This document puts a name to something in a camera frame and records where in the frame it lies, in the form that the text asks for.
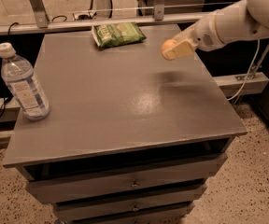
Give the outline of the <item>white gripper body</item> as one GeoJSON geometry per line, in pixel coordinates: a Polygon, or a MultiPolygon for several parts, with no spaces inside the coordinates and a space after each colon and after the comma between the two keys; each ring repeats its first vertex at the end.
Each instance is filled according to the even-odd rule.
{"type": "Polygon", "coordinates": [[[218,36],[216,18],[217,13],[211,12],[194,24],[194,36],[198,49],[212,51],[225,46],[218,36]]]}

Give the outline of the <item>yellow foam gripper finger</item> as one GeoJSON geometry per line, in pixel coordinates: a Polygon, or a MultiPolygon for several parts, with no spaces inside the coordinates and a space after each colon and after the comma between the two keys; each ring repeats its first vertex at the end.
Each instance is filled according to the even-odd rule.
{"type": "Polygon", "coordinates": [[[183,31],[175,35],[173,37],[173,40],[175,40],[176,42],[180,42],[183,40],[194,41],[195,40],[194,28],[195,28],[195,24],[190,25],[189,27],[187,27],[186,29],[184,29],[183,31]]]}
{"type": "Polygon", "coordinates": [[[198,44],[192,40],[183,40],[176,42],[165,54],[168,61],[173,61],[177,58],[187,57],[192,55],[197,49],[198,44]]]}

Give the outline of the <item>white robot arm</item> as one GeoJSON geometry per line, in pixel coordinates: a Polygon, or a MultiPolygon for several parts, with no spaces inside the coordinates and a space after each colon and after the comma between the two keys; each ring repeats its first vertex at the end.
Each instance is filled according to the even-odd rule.
{"type": "Polygon", "coordinates": [[[203,16],[163,43],[168,60],[190,56],[197,49],[212,51],[237,41],[269,38],[269,0],[240,0],[203,16]]]}

